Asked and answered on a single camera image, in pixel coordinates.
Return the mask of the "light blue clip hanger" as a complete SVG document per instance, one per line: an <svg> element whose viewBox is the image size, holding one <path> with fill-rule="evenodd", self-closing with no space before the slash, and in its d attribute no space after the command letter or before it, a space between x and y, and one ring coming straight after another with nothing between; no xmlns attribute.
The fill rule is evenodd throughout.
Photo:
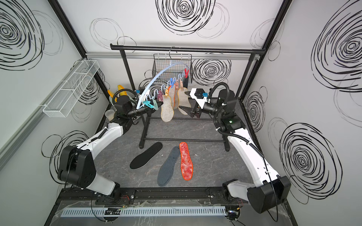
<svg viewBox="0 0 362 226"><path fill-rule="evenodd" d="M171 51L168 54L178 54L178 52ZM143 101L146 100L147 96L150 94L151 99L157 100L157 93L158 91L163 91L163 95L165 94L165 87L168 86L167 82L169 79L165 81L159 81L158 77L165 72L165 70L168 68L165 68L161 72L159 72L155 77L152 77L152 69L151 69L151 77L145 78L138 86L138 90L141 91L141 99L136 102L136 108L139 109L141 107L144 107ZM183 74L179 74L178 77L175 77L176 80L180 82L180 80L183 80Z"/></svg>

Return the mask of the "red orange-edged insole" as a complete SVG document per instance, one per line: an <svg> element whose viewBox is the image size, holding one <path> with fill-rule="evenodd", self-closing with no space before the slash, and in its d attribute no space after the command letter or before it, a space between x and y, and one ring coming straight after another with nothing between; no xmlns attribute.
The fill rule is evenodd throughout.
<svg viewBox="0 0 362 226"><path fill-rule="evenodd" d="M190 181L193 177L193 163L189 154L189 147L186 142L179 144L181 156L181 173L185 181Z"/></svg>

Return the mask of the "black foam insole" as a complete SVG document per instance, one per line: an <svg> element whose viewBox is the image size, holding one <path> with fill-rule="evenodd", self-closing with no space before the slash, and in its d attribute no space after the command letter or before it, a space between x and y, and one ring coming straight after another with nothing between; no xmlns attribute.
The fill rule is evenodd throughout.
<svg viewBox="0 0 362 226"><path fill-rule="evenodd" d="M130 169L139 169L146 165L161 149L163 144L161 142L154 143L146 151L136 156L130 163Z"/></svg>

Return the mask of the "dark grey felt insole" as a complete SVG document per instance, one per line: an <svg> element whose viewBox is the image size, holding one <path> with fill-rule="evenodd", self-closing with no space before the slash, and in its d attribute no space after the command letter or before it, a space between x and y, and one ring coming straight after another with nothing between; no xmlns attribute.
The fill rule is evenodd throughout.
<svg viewBox="0 0 362 226"><path fill-rule="evenodd" d="M175 146L170 151L170 154L166 161L161 166L158 176L157 176L157 184L160 187L166 186L168 182L173 177L175 164L180 156L180 148Z"/></svg>

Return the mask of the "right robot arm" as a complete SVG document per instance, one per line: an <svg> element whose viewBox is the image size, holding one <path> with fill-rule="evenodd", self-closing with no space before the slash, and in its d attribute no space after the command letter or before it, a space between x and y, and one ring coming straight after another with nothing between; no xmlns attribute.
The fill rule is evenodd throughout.
<svg viewBox="0 0 362 226"><path fill-rule="evenodd" d="M179 105L179 108L190 117L200 117L202 113L212 116L216 131L236 148L252 176L252 184L239 180L226 182L223 186L226 196L248 201L257 213L278 208L285 202L291 182L286 176L281 176L256 147L247 126L235 113L238 99L229 86L220 82L205 92L197 88L187 90L179 85L177 91L179 101L181 96L196 101L194 107Z"/></svg>

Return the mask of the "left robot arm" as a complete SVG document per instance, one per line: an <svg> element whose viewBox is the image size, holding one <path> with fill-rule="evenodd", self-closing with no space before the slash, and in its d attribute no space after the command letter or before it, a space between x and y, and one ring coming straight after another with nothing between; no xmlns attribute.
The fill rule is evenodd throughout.
<svg viewBox="0 0 362 226"><path fill-rule="evenodd" d="M95 167L94 159L114 140L124 135L133 125L138 116L152 114L162 103L145 98L146 92L138 96L135 91L125 89L135 97L131 100L128 95L117 91L111 101L116 108L114 118L108 126L84 142L65 147L60 156L58 179L80 188L86 188L102 194L113 201L121 198L120 185L100 175Z"/></svg>

